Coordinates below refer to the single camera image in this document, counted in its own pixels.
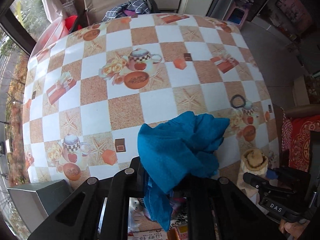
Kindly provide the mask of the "person's hand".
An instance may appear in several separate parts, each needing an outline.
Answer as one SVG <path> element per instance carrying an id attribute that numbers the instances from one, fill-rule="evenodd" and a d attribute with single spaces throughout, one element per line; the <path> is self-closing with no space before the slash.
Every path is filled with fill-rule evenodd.
<path id="1" fill-rule="evenodd" d="M 279 230 L 281 233 L 289 233 L 293 239 L 298 239 L 303 233 L 306 225 L 307 224 L 300 224 L 299 222 L 289 223 L 282 219 L 280 221 Z"/>

